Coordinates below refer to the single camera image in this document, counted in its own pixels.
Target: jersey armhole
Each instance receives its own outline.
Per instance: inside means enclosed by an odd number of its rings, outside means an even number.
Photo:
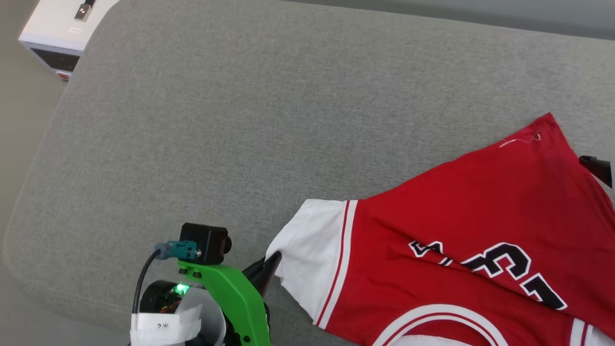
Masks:
[[[601,332],[598,328],[589,326],[587,329],[585,342],[582,346],[615,346],[615,341]]]
[[[357,201],[306,200],[267,250],[267,257],[282,253],[276,276],[322,329],[346,278],[356,205]]]

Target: white sleeve trim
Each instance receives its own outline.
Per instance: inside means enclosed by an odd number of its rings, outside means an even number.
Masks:
[[[471,346],[465,342],[439,336],[409,335],[397,339],[392,346]]]
[[[308,199],[267,249],[267,257],[282,253],[276,276],[322,329],[346,279],[356,206],[357,201]]]

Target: basketball jersey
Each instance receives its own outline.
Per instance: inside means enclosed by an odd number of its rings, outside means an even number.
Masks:
[[[307,200],[268,255],[314,324],[361,345],[589,346],[615,333],[614,231],[546,115],[372,198]]]

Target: gray sofa cushion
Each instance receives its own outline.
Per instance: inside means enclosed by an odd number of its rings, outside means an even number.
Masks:
[[[278,1],[123,0],[79,61],[4,261],[49,309],[128,330],[143,262],[183,222],[244,267],[306,198],[364,198],[551,111],[609,157],[615,42]],[[155,263],[146,284],[177,280]],[[342,343],[277,283],[282,345]]]

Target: black cable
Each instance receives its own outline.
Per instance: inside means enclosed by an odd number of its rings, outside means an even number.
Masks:
[[[135,300],[132,301],[132,313],[139,312],[139,298],[141,297],[141,287],[143,286],[143,280],[145,279],[145,273],[148,271],[149,265],[152,264],[156,256],[158,256],[159,254],[160,254],[160,249],[154,251],[151,255],[149,255],[149,258],[145,262],[143,269],[141,269],[139,280],[137,280],[137,288],[135,289]]]

